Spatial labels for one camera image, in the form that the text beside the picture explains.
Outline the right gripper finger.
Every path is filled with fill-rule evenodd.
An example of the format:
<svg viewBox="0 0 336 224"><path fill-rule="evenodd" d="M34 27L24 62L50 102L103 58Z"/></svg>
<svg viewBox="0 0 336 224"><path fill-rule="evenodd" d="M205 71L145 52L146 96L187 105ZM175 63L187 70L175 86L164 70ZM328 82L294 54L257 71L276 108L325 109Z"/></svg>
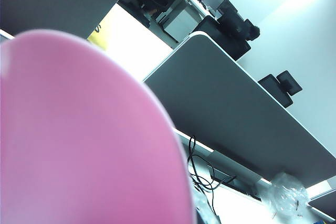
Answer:
<svg viewBox="0 0 336 224"><path fill-rule="evenodd" d="M193 202L198 224L220 224L219 216L215 215L207 197L197 186L193 186Z"/></svg>

